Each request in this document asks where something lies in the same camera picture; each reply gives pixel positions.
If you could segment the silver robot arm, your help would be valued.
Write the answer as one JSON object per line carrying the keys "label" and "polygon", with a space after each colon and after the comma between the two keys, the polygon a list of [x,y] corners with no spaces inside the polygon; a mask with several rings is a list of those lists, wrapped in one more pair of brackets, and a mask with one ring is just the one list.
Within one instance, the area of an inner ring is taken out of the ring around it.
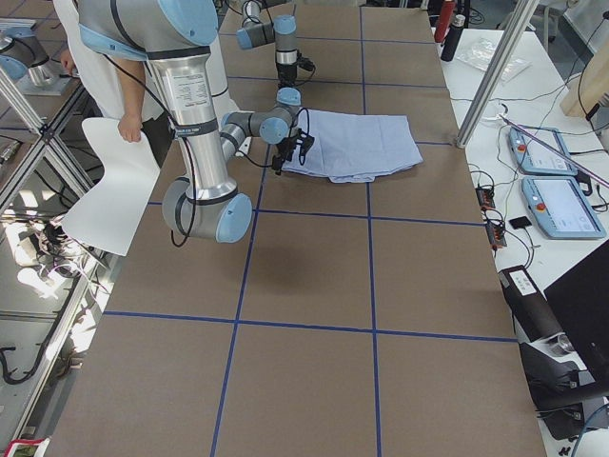
{"label": "silver robot arm", "polygon": [[185,237],[235,243],[252,215],[226,168],[248,137],[289,141],[301,105],[297,89],[279,89],[267,112],[231,112],[218,120],[207,76],[218,18],[210,1],[82,1],[83,43],[112,57],[146,61],[161,105],[175,128],[187,174],[167,189],[162,212]]}
{"label": "silver robot arm", "polygon": [[242,26],[237,30],[237,42],[242,50],[252,50],[268,44],[275,45],[275,66],[279,87],[294,87],[300,53],[297,47],[296,19],[279,15],[264,22],[260,15],[285,1],[242,1]]}

